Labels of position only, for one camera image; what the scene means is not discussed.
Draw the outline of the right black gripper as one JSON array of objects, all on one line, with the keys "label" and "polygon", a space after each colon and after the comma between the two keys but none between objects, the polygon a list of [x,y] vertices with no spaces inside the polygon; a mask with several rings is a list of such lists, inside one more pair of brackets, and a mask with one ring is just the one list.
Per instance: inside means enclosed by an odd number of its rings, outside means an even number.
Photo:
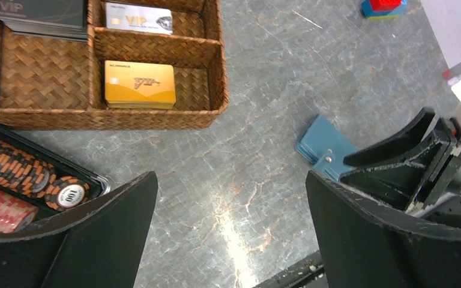
[{"label": "right black gripper", "polygon": [[436,113],[423,107],[400,131],[347,155],[340,182],[407,214],[461,228],[461,127],[423,139]]}]

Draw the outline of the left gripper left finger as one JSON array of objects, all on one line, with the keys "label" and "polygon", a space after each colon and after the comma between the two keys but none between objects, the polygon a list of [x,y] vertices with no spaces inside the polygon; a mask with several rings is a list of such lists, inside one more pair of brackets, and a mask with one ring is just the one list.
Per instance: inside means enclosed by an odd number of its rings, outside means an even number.
[{"label": "left gripper left finger", "polygon": [[0,287],[133,287],[158,179],[148,172],[73,209],[0,233]]}]

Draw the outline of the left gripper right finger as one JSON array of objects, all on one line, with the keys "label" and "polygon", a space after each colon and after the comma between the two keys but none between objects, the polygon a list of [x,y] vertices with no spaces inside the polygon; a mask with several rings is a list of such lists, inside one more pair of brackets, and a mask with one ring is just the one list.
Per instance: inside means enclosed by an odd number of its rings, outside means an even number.
[{"label": "left gripper right finger", "polygon": [[461,229],[410,216],[309,171],[330,287],[461,287]]}]

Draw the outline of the blue card holder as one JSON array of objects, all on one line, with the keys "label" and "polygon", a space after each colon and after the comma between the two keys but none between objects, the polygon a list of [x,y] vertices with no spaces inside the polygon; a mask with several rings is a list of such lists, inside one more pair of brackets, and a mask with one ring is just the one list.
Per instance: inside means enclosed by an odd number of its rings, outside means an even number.
[{"label": "blue card holder", "polygon": [[323,173],[333,181],[352,170],[343,164],[343,159],[358,151],[326,117],[317,114],[306,131],[295,144],[295,149],[311,165],[312,169]]}]

